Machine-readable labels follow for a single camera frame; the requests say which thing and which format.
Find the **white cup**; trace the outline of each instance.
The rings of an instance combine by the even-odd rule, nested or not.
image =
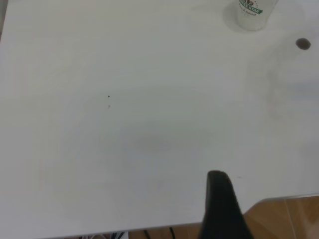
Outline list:
[[[266,26],[278,0],[238,0],[238,23],[251,31]]]

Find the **stain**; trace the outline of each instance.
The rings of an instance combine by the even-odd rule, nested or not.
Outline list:
[[[311,47],[311,43],[306,38],[300,38],[296,41],[297,47],[299,47],[302,50],[308,50]]]

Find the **floor tile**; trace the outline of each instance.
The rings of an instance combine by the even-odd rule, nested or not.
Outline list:
[[[319,196],[287,200],[297,239],[319,238]]]
[[[245,220],[255,239],[295,239],[285,201],[259,203]]]

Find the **black object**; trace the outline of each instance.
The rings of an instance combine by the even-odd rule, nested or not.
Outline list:
[[[207,174],[206,210],[198,239],[253,239],[233,185],[221,171]]]

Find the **dark spot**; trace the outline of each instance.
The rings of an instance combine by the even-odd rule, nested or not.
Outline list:
[[[311,46],[311,43],[308,41],[308,39],[300,38],[296,41],[296,45],[302,50],[308,50]]]

